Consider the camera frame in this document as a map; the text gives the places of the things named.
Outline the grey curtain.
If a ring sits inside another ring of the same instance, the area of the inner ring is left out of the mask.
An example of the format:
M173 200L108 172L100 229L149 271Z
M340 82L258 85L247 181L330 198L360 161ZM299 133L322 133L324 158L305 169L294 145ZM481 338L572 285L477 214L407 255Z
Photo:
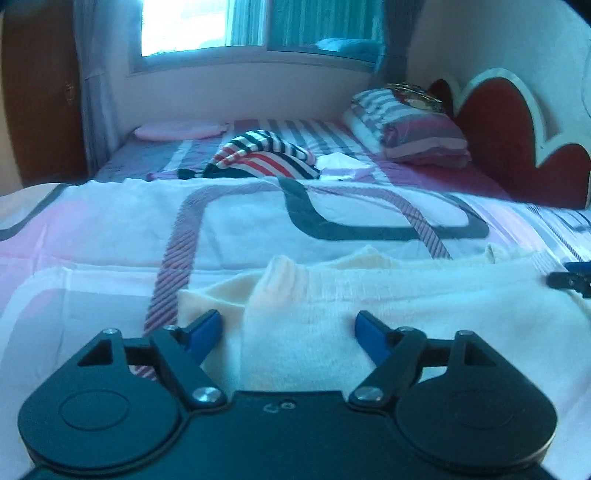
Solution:
M373 77L375 86L406 80L409 48L424 4L423 0L380 2L382 39Z
M114 7L113 1L75 1L72 5L83 142L91 176L107 163L119 144L108 68Z

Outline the window with frame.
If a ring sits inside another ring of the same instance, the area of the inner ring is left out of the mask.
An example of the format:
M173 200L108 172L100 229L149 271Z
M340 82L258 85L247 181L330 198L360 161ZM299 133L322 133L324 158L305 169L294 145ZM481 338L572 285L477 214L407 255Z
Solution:
M130 59L137 72L266 52L375 65L384 41L379 1L140 1Z

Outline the right grey curtain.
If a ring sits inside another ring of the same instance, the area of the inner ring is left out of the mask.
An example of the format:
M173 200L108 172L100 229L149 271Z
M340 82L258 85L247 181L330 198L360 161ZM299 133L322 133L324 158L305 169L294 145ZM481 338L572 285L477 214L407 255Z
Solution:
M382 39L373 77L375 86L406 80L409 48L424 4L423 0L380 2Z

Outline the pink small pillow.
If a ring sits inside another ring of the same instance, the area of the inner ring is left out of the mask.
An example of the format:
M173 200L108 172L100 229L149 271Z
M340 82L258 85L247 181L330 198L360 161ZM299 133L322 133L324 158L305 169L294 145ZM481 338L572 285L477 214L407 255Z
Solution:
M133 134L143 141L171 142L216 137L228 129L226 122L167 121L145 123L137 127Z

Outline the pastel patterned bed quilt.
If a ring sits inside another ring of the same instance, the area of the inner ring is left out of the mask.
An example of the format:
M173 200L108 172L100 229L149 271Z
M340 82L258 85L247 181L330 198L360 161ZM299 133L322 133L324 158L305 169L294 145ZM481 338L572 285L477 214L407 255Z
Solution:
M1 200L1 475L29 469L17 410L100 328L178 323L177 295L277 256L311 266L363 248L460 260L495 245L590 257L590 214L461 193L276 179L89 182Z

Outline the left grey curtain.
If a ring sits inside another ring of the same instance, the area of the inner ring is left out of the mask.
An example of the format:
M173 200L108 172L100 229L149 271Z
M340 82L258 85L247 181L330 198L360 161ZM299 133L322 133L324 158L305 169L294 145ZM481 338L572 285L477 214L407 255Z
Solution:
M114 7L113 1L75 1L72 5L83 142L91 176L107 163L119 144L108 68Z

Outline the red white scalloped headboard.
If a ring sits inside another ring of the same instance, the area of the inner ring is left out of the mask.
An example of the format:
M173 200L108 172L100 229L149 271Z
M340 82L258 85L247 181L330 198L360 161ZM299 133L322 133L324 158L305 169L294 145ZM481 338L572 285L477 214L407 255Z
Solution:
M590 135L548 133L535 95L504 68L488 69L462 86L440 75L429 87L462 130L476 168L519 202L590 207Z

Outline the gold patterned item on pillows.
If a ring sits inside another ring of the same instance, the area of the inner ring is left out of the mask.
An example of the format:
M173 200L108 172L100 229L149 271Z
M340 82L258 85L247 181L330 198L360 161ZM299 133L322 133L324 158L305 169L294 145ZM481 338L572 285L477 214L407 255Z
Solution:
M441 99L420 86L408 83L388 83L386 87L393 92L394 97L401 103L435 113L447 112L446 106Z

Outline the dark wooden door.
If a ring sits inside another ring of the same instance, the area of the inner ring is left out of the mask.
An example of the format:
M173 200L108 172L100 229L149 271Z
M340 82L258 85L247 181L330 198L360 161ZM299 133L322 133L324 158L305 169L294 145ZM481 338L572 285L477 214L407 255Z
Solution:
M8 133L25 187L88 178L71 1L12 1L1 36Z

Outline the striped purple bed sheet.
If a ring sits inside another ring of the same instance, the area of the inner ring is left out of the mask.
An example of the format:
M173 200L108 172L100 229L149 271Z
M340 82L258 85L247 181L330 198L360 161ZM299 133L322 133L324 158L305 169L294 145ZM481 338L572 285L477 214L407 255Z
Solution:
M179 169L200 174L224 143L246 131L259 129L272 131L317 156L339 152L369 164L372 171L361 179L365 183L510 198L501 186L471 164L462 169L398 164L370 153L342 123L315 120L240 120L215 137L172 142L140 140L131 134L94 179L99 182L170 179Z

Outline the striped red black garment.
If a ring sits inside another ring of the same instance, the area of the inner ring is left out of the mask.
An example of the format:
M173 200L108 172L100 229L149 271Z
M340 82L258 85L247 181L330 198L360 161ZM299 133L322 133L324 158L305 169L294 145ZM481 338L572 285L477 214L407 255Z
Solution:
M249 130L217 150L201 173L178 169L177 177L283 178L316 180L321 176L317 157L304 147L284 140L269 130Z

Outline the striped folded pillow stack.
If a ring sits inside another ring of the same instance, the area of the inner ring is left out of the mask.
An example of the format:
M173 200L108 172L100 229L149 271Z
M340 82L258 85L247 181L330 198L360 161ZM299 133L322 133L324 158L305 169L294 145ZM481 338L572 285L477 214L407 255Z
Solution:
M395 163L462 169L471 162L468 141L447 113L401 103L388 88L353 95L342 123L370 153Z

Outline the white folded cloth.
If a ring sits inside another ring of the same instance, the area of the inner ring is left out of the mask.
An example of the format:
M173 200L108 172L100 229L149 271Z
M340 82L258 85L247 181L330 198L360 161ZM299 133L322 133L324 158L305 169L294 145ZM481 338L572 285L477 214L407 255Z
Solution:
M375 167L355 158L342 154L332 153L318 156L315 168L320 171L322 180L355 181L370 175Z

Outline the cream knitted sweater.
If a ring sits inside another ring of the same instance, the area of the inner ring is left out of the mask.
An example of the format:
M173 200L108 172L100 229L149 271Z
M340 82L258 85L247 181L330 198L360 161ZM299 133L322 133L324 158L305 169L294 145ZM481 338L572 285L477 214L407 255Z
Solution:
M179 291L177 321L221 313L223 338L204 368L228 392L352 392L373 367L353 334L363 310L433 338L472 330L554 403L559 425L546 467L586 479L590 304L548 287L558 267L547 252L495 245L460 260L399 261L370 247L311 266L277 256L263 270Z

